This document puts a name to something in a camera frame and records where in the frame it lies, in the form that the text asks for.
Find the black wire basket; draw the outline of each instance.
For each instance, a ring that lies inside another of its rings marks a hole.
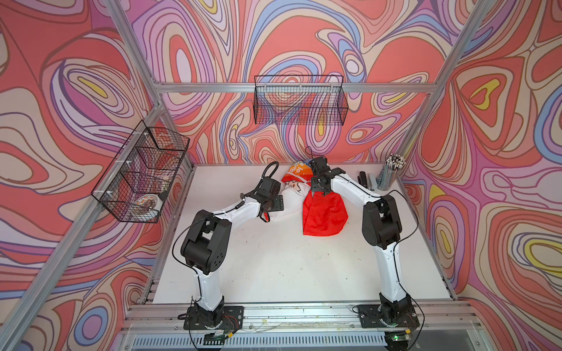
[[[256,124],[343,125],[348,105],[341,75],[254,77]]]
[[[188,147],[184,135],[145,127],[107,188],[97,189],[100,179],[92,196],[120,222],[157,223]]]

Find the pink patterned wall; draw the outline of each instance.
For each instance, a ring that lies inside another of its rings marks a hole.
[[[499,350],[562,348],[562,4],[498,1],[404,182]]]
[[[151,107],[103,0],[0,1],[0,323]],[[102,213],[19,351],[110,346],[184,178],[158,224]]]
[[[350,93],[343,126],[256,125],[253,94],[164,97],[196,163],[291,162],[309,158],[308,146],[331,162],[379,162],[396,151],[425,94]]]
[[[434,81],[470,0],[124,2],[157,81],[253,82],[341,72],[350,82]]]
[[[433,82],[468,14],[458,1],[137,0],[125,9],[157,81],[253,82],[340,73],[346,82]],[[341,126],[256,126],[253,94],[164,94],[198,163],[380,161],[424,94],[349,94]]]

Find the white table surface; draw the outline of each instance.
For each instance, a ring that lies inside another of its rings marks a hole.
[[[265,166],[197,166],[174,239],[189,226],[195,214],[217,211],[239,201],[252,190]],[[360,171],[377,173],[381,165],[331,165],[353,179]],[[280,180],[289,166],[280,166]],[[396,182],[391,187],[399,190]],[[401,236],[416,227],[407,203],[394,193]],[[227,303],[327,302],[378,300],[380,276],[373,247],[361,233],[362,209],[344,199],[349,219],[342,232],[328,237],[302,234],[302,214],[283,222],[245,222],[230,234],[226,258],[219,268],[220,286]],[[175,255],[180,254],[183,238]],[[403,281],[415,299],[450,299],[429,249],[418,230],[400,247]],[[169,251],[153,303],[189,303],[199,294],[193,271],[180,265]]]

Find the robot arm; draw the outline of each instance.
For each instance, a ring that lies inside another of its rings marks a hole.
[[[310,165],[313,192],[323,195],[335,192],[362,208],[363,237],[374,246],[380,272],[381,320],[389,326],[395,325],[405,314],[412,313],[413,306],[410,296],[400,286],[403,279],[396,245],[400,241],[402,224],[394,197],[364,188],[342,169],[330,168],[325,157],[314,158]]]
[[[267,170],[275,166],[266,176]],[[279,162],[270,163],[264,170],[258,185],[247,194],[240,194],[241,201],[220,211],[197,212],[181,247],[181,254],[189,267],[197,272],[201,298],[194,314],[208,327],[218,326],[223,320],[224,296],[219,287],[217,270],[226,257],[230,232],[255,217],[269,222],[269,212],[283,210],[281,184],[272,179]],[[210,239],[204,234],[211,234]]]

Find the red fabric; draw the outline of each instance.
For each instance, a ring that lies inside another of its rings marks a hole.
[[[305,235],[331,236],[342,231],[348,219],[342,197],[334,192],[306,196],[302,206],[302,231]]]

